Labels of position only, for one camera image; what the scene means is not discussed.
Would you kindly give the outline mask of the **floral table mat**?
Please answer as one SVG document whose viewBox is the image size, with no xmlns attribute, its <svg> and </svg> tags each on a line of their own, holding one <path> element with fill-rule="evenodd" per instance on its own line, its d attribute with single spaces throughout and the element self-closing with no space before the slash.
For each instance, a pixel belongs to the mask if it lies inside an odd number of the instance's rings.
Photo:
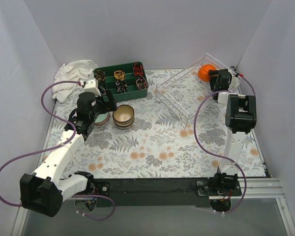
<svg viewBox="0 0 295 236">
<path fill-rule="evenodd" d="M 145 98 L 128 102 L 135 111 L 129 129 L 114 121 L 95 127 L 74 154 L 62 177 L 86 171 L 96 178 L 211 177 L 221 161 L 227 138 L 223 105 L 213 103 L 197 123 L 181 126 L 179 119 L 156 100 L 156 86 L 174 70 L 147 70 Z"/>
</svg>

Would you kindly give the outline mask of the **green plastic organizer tray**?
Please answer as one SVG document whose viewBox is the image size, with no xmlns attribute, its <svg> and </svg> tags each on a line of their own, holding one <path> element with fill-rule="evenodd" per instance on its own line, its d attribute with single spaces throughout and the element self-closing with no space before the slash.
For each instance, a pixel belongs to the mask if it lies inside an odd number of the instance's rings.
<svg viewBox="0 0 295 236">
<path fill-rule="evenodd" d="M 111 66 L 104 66 L 99 67 L 93 70 L 92 75 L 94 76 L 94 72 L 96 70 L 103 70 L 105 72 L 105 82 L 99 83 L 99 86 L 103 86 L 105 89 L 110 89 L 114 98 L 117 102 L 132 100 L 132 99 L 139 99 L 144 98 L 147 96 L 148 88 L 145 90 L 138 90 L 136 86 L 136 77 L 133 73 L 133 66 L 135 63 L 139 63 L 143 67 L 143 76 L 147 80 L 147 76 L 144 70 L 144 66 L 142 62 L 130 62 L 126 64 L 118 64 L 118 65 L 111 65 Z M 125 79 L 127 83 L 127 90 L 128 92 L 125 93 L 117 93 L 117 87 L 116 87 L 116 79 L 114 77 L 114 72 L 116 70 L 122 70 L 125 73 Z"/>
</svg>

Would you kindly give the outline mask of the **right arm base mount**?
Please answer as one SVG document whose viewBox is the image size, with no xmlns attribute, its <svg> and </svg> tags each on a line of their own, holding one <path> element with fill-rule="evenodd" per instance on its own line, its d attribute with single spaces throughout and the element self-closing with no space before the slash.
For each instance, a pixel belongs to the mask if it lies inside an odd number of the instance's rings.
<svg viewBox="0 0 295 236">
<path fill-rule="evenodd" d="M 209 204 L 220 213 L 231 209 L 231 197 L 242 196 L 237 174 L 215 173 L 213 177 L 192 181 L 190 185 L 199 197 L 217 197 L 209 200 Z"/>
</svg>

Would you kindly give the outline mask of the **yellow rolled sock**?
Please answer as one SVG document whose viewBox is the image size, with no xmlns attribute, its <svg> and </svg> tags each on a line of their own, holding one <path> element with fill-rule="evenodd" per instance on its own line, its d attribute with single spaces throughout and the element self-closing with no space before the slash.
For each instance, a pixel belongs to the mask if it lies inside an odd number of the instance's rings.
<svg viewBox="0 0 295 236">
<path fill-rule="evenodd" d="M 125 79 L 125 73 L 122 70 L 116 70 L 114 72 L 114 77 L 116 80 L 124 80 Z"/>
</svg>

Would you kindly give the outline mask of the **orange bowl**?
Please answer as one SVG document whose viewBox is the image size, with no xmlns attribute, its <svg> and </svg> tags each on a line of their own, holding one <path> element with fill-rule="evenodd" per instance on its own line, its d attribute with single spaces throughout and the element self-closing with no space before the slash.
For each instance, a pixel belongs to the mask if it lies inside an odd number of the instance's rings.
<svg viewBox="0 0 295 236">
<path fill-rule="evenodd" d="M 216 70 L 216 67 L 212 64 L 204 64 L 198 71 L 198 77 L 204 82 L 210 81 L 209 71 Z"/>
</svg>

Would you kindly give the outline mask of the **black patterned bowl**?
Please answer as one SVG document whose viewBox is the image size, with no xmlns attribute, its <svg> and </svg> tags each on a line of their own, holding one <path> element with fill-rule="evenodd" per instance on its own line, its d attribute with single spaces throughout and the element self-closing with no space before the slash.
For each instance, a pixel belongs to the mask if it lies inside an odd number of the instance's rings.
<svg viewBox="0 0 295 236">
<path fill-rule="evenodd" d="M 118 122 L 129 122 L 135 117 L 135 111 L 130 105 L 120 105 L 113 112 L 113 120 Z"/>
</svg>

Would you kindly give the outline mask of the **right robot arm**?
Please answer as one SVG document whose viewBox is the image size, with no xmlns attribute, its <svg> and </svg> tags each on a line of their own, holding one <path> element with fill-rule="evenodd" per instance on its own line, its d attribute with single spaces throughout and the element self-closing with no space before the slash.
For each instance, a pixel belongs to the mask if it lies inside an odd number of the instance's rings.
<svg viewBox="0 0 295 236">
<path fill-rule="evenodd" d="M 226 105 L 225 125 L 227 127 L 227 141 L 223 158 L 213 177 L 213 191 L 217 195 L 224 195 L 237 189 L 238 163 L 243 141 L 256 126 L 256 97 L 229 92 L 233 81 L 232 74 L 227 69 L 209 70 L 209 83 L 212 98 L 220 104 Z"/>
</svg>

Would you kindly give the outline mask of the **beige bowl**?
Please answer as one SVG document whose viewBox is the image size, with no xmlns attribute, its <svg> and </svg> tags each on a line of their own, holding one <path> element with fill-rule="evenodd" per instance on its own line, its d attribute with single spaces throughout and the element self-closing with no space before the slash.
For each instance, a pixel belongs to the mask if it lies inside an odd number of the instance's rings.
<svg viewBox="0 0 295 236">
<path fill-rule="evenodd" d="M 119 126 L 119 127 L 128 127 L 128 126 L 130 126 L 133 122 L 134 122 L 134 120 L 131 120 L 131 121 L 129 121 L 129 122 L 118 122 L 118 121 L 114 120 L 114 124 L 115 124 L 116 126 Z"/>
</svg>

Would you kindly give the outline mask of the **aluminium frame rail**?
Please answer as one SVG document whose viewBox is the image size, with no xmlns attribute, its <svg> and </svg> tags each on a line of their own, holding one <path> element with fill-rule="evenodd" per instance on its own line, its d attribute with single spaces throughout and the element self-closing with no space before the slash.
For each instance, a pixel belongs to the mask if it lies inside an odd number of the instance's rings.
<svg viewBox="0 0 295 236">
<path fill-rule="evenodd" d="M 41 179 L 35 176 L 21 178 L 21 196 L 39 198 L 43 195 L 61 194 L 66 200 L 86 190 L 92 182 L 107 181 L 110 183 L 109 196 L 113 193 L 192 193 L 191 182 L 207 178 L 118 178 L 94 179 L 92 175 L 72 175 L 59 182 Z M 283 188 L 277 178 L 238 178 L 242 196 L 248 198 L 280 198 L 284 196 Z"/>
</svg>

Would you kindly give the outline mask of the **pink rose rolled sock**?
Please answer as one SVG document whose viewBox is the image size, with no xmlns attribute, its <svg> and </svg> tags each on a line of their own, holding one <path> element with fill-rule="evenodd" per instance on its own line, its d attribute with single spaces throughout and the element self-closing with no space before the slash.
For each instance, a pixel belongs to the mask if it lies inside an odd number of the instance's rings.
<svg viewBox="0 0 295 236">
<path fill-rule="evenodd" d="M 136 86 L 138 90 L 145 90 L 148 88 L 148 82 L 144 76 L 136 79 Z"/>
</svg>

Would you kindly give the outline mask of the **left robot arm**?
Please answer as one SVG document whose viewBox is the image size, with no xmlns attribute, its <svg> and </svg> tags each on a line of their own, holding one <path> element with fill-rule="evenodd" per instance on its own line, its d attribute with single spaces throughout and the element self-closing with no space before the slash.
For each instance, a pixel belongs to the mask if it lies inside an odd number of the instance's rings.
<svg viewBox="0 0 295 236">
<path fill-rule="evenodd" d="M 76 171 L 66 179 L 61 179 L 61 176 L 93 131 L 97 117 L 116 109 L 117 101 L 109 89 L 101 88 L 99 96 L 91 91 L 79 94 L 77 108 L 70 113 L 57 148 L 32 174 L 23 174 L 20 179 L 23 208 L 53 217 L 68 198 L 75 194 L 88 197 L 94 193 L 92 174 Z"/>
</svg>

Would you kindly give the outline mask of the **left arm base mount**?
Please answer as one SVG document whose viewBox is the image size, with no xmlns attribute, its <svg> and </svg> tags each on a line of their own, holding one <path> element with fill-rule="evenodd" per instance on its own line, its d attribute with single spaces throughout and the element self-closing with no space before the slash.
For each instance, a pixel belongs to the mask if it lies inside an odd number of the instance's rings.
<svg viewBox="0 0 295 236">
<path fill-rule="evenodd" d="M 101 195 L 101 196 L 109 196 L 110 190 L 110 183 L 107 181 L 99 181 L 99 182 L 92 182 L 89 184 L 89 187 L 86 190 L 77 193 L 77 195 Z M 83 212 L 91 212 L 95 209 L 97 204 L 97 198 L 92 197 L 90 199 L 81 198 L 75 200 L 75 207 L 77 210 Z"/>
</svg>

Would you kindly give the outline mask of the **dark patterned rolled sock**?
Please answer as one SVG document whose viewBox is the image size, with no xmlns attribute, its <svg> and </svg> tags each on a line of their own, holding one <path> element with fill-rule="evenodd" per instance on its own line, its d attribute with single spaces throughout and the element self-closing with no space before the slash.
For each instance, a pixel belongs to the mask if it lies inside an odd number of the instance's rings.
<svg viewBox="0 0 295 236">
<path fill-rule="evenodd" d="M 95 79 L 97 79 L 98 82 L 100 82 L 100 83 L 105 82 L 105 78 L 106 78 L 106 76 L 105 76 L 105 72 L 104 72 L 103 70 L 96 70 L 96 71 L 94 72 L 94 77 L 95 77 Z"/>
</svg>

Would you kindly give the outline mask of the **white crumpled cloth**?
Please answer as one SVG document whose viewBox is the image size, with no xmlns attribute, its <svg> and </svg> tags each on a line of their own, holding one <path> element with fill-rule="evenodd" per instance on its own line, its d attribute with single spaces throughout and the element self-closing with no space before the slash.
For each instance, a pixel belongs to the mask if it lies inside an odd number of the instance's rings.
<svg viewBox="0 0 295 236">
<path fill-rule="evenodd" d="M 92 60 L 78 60 L 69 64 L 63 64 L 55 74 L 55 83 L 61 81 L 86 80 L 98 65 Z M 75 90 L 75 83 L 61 83 L 53 86 L 53 99 L 64 103 L 68 96 Z"/>
</svg>

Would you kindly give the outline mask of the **olive brown bowl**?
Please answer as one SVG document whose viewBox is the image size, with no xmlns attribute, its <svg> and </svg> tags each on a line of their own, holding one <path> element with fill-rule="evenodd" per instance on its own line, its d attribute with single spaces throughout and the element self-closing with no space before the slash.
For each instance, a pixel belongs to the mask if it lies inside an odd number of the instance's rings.
<svg viewBox="0 0 295 236">
<path fill-rule="evenodd" d="M 121 130 L 129 129 L 132 126 L 133 126 L 133 124 L 130 124 L 128 126 L 119 126 L 119 125 L 115 124 L 115 127 L 118 128 L 118 129 L 121 129 Z"/>
</svg>

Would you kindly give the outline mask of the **black floral rolled sock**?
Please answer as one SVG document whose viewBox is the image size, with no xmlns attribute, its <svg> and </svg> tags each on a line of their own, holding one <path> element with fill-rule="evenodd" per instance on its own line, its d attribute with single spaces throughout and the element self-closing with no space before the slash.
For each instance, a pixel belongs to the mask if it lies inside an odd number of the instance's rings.
<svg viewBox="0 0 295 236">
<path fill-rule="evenodd" d="M 117 93 L 125 93 L 127 90 L 126 80 L 116 80 Z"/>
</svg>

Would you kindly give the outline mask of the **orange black rolled sock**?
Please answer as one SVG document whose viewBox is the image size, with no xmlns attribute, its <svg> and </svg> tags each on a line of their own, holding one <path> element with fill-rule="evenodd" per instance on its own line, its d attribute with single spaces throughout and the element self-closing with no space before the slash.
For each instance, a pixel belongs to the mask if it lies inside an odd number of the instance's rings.
<svg viewBox="0 0 295 236">
<path fill-rule="evenodd" d="M 139 63 L 135 63 L 133 66 L 133 73 L 136 77 L 141 77 L 143 76 L 144 72 L 143 72 L 143 67 L 141 64 Z"/>
</svg>

